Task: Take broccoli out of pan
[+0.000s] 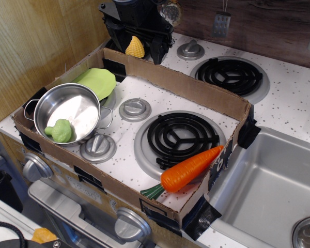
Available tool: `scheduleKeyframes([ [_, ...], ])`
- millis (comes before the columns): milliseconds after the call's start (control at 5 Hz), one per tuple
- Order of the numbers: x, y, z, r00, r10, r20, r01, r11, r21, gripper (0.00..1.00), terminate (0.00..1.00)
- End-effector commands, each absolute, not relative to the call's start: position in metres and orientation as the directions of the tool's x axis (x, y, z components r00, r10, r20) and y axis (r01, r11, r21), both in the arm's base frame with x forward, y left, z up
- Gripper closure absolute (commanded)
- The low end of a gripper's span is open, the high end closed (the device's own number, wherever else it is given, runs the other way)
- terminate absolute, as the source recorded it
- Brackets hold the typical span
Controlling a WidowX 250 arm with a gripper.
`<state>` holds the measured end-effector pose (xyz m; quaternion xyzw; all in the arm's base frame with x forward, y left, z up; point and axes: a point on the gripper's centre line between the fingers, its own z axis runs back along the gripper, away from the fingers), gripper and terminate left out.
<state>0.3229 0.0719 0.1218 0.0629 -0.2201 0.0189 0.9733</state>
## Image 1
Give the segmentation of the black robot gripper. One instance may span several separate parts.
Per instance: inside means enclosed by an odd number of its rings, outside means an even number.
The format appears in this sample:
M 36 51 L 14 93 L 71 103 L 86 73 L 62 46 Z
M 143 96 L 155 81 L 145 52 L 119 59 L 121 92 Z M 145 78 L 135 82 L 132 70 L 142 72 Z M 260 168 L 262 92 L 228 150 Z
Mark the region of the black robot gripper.
M 173 26 L 159 13 L 161 1 L 111 1 L 102 3 L 98 9 L 110 37 L 118 49 L 125 53 L 136 36 L 150 47 L 155 65 L 162 62 L 172 47 Z

